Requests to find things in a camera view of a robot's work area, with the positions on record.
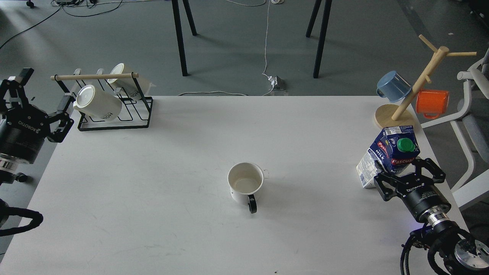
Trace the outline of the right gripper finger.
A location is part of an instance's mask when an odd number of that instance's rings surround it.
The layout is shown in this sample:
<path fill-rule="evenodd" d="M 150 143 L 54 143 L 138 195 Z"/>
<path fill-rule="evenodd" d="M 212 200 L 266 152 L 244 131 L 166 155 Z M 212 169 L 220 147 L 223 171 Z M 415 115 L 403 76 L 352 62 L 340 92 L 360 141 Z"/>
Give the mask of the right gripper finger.
<path fill-rule="evenodd" d="M 389 201 L 394 197 L 402 198 L 402 194 L 398 191 L 398 186 L 402 184 L 400 181 L 401 177 L 384 170 L 379 160 L 375 160 L 374 165 L 377 169 L 377 175 L 374 176 L 374 185 L 381 198 L 384 201 Z"/>
<path fill-rule="evenodd" d="M 411 164 L 415 167 L 413 186 L 433 186 L 436 183 L 445 182 L 445 172 L 431 158 L 416 158 Z M 432 175 L 431 178 L 422 175 L 423 168 Z"/>

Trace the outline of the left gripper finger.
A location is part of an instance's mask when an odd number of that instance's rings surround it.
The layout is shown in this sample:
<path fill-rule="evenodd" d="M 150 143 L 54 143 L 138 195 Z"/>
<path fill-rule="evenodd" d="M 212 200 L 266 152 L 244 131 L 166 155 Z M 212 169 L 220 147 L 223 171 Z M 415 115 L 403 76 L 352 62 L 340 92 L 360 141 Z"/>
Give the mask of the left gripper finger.
<path fill-rule="evenodd" d="M 53 132 L 50 132 L 47 139 L 53 143 L 61 143 L 68 135 L 68 132 L 74 124 L 74 120 L 70 118 L 68 114 L 68 108 L 74 103 L 75 97 L 73 95 L 64 95 L 56 112 L 48 115 L 47 123 L 50 125 L 54 122 L 59 122 L 59 125 Z"/>
<path fill-rule="evenodd" d="M 2 115 L 5 115 L 9 110 L 9 108 L 7 108 L 7 101 L 5 100 L 7 93 L 10 95 L 11 107 L 27 108 L 27 106 L 30 105 L 24 90 L 24 86 L 27 84 L 33 73 L 33 68 L 23 68 L 18 76 L 12 76 L 8 79 L 2 80 L 0 86 L 0 113 Z"/>

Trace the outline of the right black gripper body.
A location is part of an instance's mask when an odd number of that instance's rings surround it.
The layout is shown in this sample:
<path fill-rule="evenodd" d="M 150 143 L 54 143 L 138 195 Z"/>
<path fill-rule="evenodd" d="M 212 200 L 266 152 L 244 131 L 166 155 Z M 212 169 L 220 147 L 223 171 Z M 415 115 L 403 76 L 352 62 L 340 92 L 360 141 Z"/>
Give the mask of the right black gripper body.
<path fill-rule="evenodd" d="M 417 173 L 409 173 L 399 178 L 396 194 L 400 197 L 418 223 L 427 221 L 426 211 L 433 207 L 451 210 L 450 202 L 434 185 L 433 179 Z"/>

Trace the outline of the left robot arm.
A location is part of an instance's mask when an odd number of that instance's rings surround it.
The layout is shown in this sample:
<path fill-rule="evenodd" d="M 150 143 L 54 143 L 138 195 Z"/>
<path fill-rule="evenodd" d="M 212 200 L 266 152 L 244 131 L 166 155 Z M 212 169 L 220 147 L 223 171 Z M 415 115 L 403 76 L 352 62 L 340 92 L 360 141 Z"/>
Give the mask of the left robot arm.
<path fill-rule="evenodd" d="M 75 143 L 70 117 L 74 96 L 65 84 L 49 80 L 63 75 L 62 68 L 42 68 L 34 83 L 33 68 L 1 81 L 1 238 L 61 225 L 61 216 L 72 209 L 60 205 L 67 195 L 48 187 L 60 187 L 73 173 L 75 157 L 59 160 L 62 152 L 73 152 Z"/>

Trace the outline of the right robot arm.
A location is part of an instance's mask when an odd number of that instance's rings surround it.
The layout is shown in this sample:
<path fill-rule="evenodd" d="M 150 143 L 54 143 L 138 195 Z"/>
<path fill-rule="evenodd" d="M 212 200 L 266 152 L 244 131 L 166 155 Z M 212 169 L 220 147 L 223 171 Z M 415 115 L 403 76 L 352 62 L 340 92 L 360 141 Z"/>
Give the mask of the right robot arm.
<path fill-rule="evenodd" d="M 412 161 L 415 171 L 396 176 L 375 162 L 374 185 L 384 201 L 399 197 L 423 227 L 410 233 L 402 246 L 400 272 L 408 275 L 412 247 L 427 251 L 427 260 L 438 275 L 487 275 L 488 246 L 476 240 L 447 217 L 451 204 L 436 187 L 445 173 L 430 158 Z"/>

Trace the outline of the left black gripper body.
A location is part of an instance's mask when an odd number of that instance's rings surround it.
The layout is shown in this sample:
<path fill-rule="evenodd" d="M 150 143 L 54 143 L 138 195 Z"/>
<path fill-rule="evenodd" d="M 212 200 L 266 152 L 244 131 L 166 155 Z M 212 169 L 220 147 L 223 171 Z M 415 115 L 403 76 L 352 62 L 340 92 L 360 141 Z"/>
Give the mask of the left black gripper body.
<path fill-rule="evenodd" d="M 1 121 L 1 157 L 33 164 L 49 132 L 48 126 L 47 113 L 34 105 L 9 109 Z"/>

